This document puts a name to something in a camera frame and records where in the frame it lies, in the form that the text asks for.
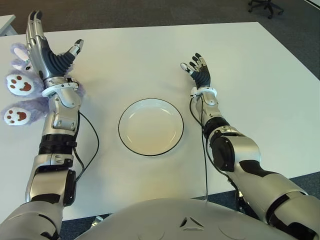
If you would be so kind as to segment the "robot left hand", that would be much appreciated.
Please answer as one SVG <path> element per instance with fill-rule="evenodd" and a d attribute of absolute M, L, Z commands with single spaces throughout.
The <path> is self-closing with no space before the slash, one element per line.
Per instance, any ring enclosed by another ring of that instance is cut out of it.
<path fill-rule="evenodd" d="M 78 39 L 69 50 L 55 54 L 44 35 L 42 12 L 32 11 L 27 19 L 26 48 L 34 71 L 42 80 L 63 77 L 83 48 L 84 41 Z"/>

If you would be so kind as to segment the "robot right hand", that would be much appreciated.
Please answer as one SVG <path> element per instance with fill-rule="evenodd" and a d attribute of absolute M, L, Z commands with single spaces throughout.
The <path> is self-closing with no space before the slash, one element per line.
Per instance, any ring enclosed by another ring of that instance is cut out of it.
<path fill-rule="evenodd" d="M 211 75 L 208 66 L 199 53 L 195 53 L 189 64 L 182 62 L 180 67 L 194 80 L 197 89 L 211 86 Z"/>

